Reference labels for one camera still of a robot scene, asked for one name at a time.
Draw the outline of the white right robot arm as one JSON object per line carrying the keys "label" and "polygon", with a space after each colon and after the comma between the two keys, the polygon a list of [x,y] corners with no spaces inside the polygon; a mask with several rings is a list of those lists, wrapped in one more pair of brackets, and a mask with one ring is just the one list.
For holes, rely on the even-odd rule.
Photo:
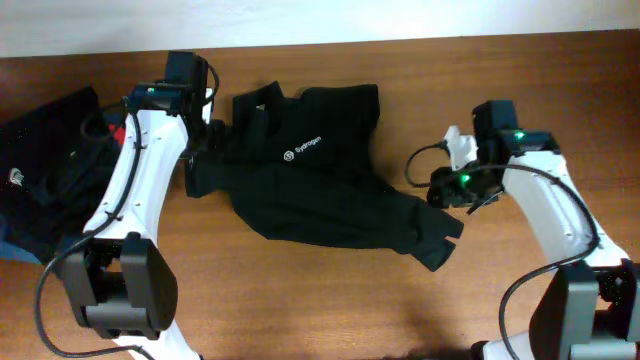
{"label": "white right robot arm", "polygon": [[[432,173],[429,203],[475,211],[508,195],[548,261],[506,290],[499,305],[500,337],[474,344],[472,358],[638,358],[639,264],[595,219],[553,135],[520,127],[507,100],[475,107],[472,120],[472,134],[451,126],[440,141],[450,164]],[[553,277],[527,330],[508,334],[508,301],[543,274]]]}

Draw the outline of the black polo shirt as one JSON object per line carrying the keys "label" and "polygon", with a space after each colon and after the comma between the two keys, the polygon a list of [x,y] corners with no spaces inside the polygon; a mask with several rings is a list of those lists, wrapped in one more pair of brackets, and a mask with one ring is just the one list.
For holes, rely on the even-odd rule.
{"label": "black polo shirt", "polygon": [[213,122],[208,147],[185,166],[186,193],[228,194],[233,210],[268,240],[390,249],[437,271],[464,225],[380,177],[370,140],[380,116],[375,84],[280,84],[238,95],[232,122]]}

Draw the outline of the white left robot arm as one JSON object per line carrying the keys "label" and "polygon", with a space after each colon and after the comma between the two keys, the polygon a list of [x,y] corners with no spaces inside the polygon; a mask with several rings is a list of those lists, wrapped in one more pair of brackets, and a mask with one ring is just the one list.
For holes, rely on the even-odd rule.
{"label": "white left robot arm", "polygon": [[218,88],[211,64],[168,54],[163,79],[123,98],[125,138],[82,240],[46,266],[62,281],[79,326],[114,341],[105,354],[197,359],[175,320],[178,282],[158,248],[158,225],[177,162],[208,140]]}

